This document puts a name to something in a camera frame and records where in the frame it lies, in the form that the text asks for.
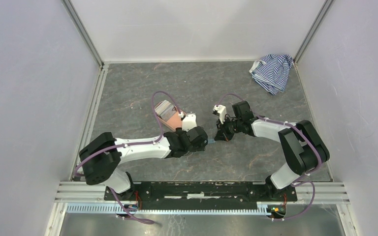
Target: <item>folded cloth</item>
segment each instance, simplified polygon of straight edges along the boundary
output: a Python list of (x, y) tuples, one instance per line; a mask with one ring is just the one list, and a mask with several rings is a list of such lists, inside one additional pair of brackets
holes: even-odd
[(269, 54), (256, 60), (250, 69), (254, 81), (272, 95), (284, 92), (293, 58), (288, 55)]

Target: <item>striped cloth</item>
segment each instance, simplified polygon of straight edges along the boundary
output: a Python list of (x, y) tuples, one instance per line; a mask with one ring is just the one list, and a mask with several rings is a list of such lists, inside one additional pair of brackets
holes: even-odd
[(250, 69), (254, 81), (272, 95), (284, 92), (293, 58), (288, 55), (269, 54), (256, 60)]

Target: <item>gray tabletop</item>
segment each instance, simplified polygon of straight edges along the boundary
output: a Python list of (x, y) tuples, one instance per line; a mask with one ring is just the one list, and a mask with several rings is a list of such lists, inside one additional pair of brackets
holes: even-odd
[[(243, 62), (175, 62), (111, 64), (102, 92), (92, 138), (110, 131), (114, 137), (148, 138), (159, 134), (151, 110), (151, 95), (157, 90), (169, 92), (181, 109), (197, 116), (209, 138), (216, 134), (217, 116), (212, 108), (219, 98), (234, 92), (247, 100), (260, 115), (298, 122), (311, 120), (304, 91), (291, 69), (286, 91), (272, 96), (256, 84), (248, 70), (252, 61)], [(168, 99), (156, 97), (158, 103)], [(232, 115), (231, 104), (223, 101)], [(264, 138), (236, 134), (230, 142), (218, 141), (204, 152), (181, 158), (145, 159), (120, 165), (134, 181), (264, 181), (285, 162), (279, 143)], [(312, 180), (329, 181), (324, 166)]]

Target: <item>blue object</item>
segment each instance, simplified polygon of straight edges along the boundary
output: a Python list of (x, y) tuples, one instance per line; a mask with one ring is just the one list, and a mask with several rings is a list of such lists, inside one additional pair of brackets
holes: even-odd
[(250, 69), (250, 74), (256, 83), (272, 95), (284, 92), (293, 58), (288, 55), (269, 54), (256, 60)]

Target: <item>cable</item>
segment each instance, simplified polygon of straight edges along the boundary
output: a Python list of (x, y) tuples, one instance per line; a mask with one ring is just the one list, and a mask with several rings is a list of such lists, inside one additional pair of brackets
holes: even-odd
[[(225, 94), (224, 96), (221, 97), (221, 99), (219, 100), (219, 102), (216, 104), (216, 106), (220, 105), (222, 100), (226, 97), (226, 96), (229, 96), (229, 95), (232, 95), (232, 96), (235, 96), (237, 98), (239, 98), (241, 101), (244, 101), (244, 99), (242, 97), (240, 97), (239, 95), (236, 95), (235, 93), (227, 93)], [(311, 148), (311, 150), (314, 152), (317, 160), (318, 160), (318, 164), (315, 168), (313, 168), (312, 170), (310, 170), (309, 172), (305, 173), (304, 175), (298, 177), (297, 179), (295, 179), (292, 184), (290, 186), (292, 187), (298, 187), (298, 186), (301, 186), (302, 184), (304, 183), (310, 183), (312, 185), (312, 197), (311, 197), (311, 201), (309, 202), (309, 204), (307, 205), (307, 207), (299, 214), (297, 215), (294, 215), (294, 216), (290, 216), (288, 218), (284, 218), (284, 219), (274, 219), (272, 218), (272, 221), (273, 220), (276, 220), (276, 221), (284, 221), (284, 220), (288, 220), (288, 219), (294, 219), (302, 214), (304, 214), (305, 212), (307, 212), (309, 210), (309, 208), (311, 208), (311, 205), (312, 203), (314, 202), (314, 198), (315, 198), (315, 185), (312, 181), (303, 181), (303, 182), (300, 182), (300, 183), (297, 183), (297, 184), (294, 184), (295, 182), (298, 182), (300, 181), (303, 177), (309, 175), (310, 173), (318, 170), (321, 165), (322, 165), (322, 160), (321, 160), (321, 156), (319, 155), (318, 151), (316, 150), (316, 148), (314, 147), (314, 145), (312, 145), (312, 143), (308, 140), (308, 138), (298, 129), (296, 128), (294, 125), (290, 124), (290, 123), (287, 123), (287, 122), (281, 122), (281, 121), (277, 121), (277, 120), (272, 120), (272, 119), (268, 119), (268, 118), (263, 118), (261, 116), (259, 116), (258, 114), (256, 114), (253, 110), (252, 112), (260, 119), (260, 120), (263, 120), (263, 121), (266, 121), (266, 122), (270, 122), (270, 123), (275, 123), (275, 124), (281, 124), (281, 125), (287, 125), (289, 127), (291, 127), (296, 133), (299, 134), (299, 136), (301, 136), (301, 138), (303, 140), (305, 140), (306, 144)]]
[(146, 225), (152, 225), (154, 224), (155, 222), (152, 221), (152, 220), (149, 220), (149, 219), (143, 219), (143, 218), (137, 218), (135, 217), (133, 214), (131, 214), (125, 207), (124, 205), (121, 203), (121, 201), (118, 199), (118, 196), (117, 196), (117, 193), (115, 192), (114, 189), (112, 188), (109, 188), (109, 190), (111, 190), (112, 194), (114, 195), (114, 198), (115, 200), (118, 202), (118, 204), (120, 205), (120, 207), (122, 208), (122, 210), (124, 210), (127, 215), (130, 216), (130, 218), (125, 218), (123, 217), (124, 220), (135, 220), (135, 221), (138, 221), (140, 223), (143, 223), (143, 224), (146, 224)]
[[(154, 96), (158, 93), (163, 93), (165, 95), (167, 95), (170, 99), (172, 99), (172, 102), (174, 103), (177, 111), (179, 113), (181, 113), (182, 111), (180, 110), (179, 106), (177, 105), (177, 102), (175, 101), (175, 99), (170, 95), (168, 94), (167, 92), (165, 91), (157, 91), (157, 92), (154, 92), (153, 95), (151, 96), (151, 108), (153, 110), (153, 115), (154, 117), (156, 118), (156, 121), (157, 121), (157, 124), (158, 126), (160, 127), (160, 135), (158, 136), (158, 138), (154, 141), (146, 141), (146, 142), (135, 142), (135, 143), (129, 143), (127, 144), (128, 146), (132, 146), (132, 145), (146, 145), (146, 144), (152, 144), (153, 142), (157, 143), (158, 141), (160, 141), (162, 138), (163, 138), (163, 126), (161, 125), (161, 122), (160, 122), (160, 119), (158, 118), (157, 114), (156, 114), (156, 111), (155, 111), (155, 106), (154, 106)], [(106, 152), (106, 151), (109, 151), (109, 150), (112, 150), (112, 149), (116, 149), (116, 148), (122, 148), (124, 147), (125, 144), (119, 144), (119, 145), (113, 145), (113, 146), (110, 146), (110, 147), (106, 147), (104, 149), (101, 149), (95, 153), (93, 153), (92, 155), (88, 156), (85, 158), (85, 160), (83, 160), (82, 162), (79, 163), (79, 165), (76, 166), (76, 168), (74, 168), (74, 176), (77, 176), (77, 177), (82, 177), (84, 175), (78, 173), (79, 169), (84, 165), (86, 164), (89, 160), (91, 160), (92, 158), (98, 156), (99, 154), (103, 153), (103, 152)]]

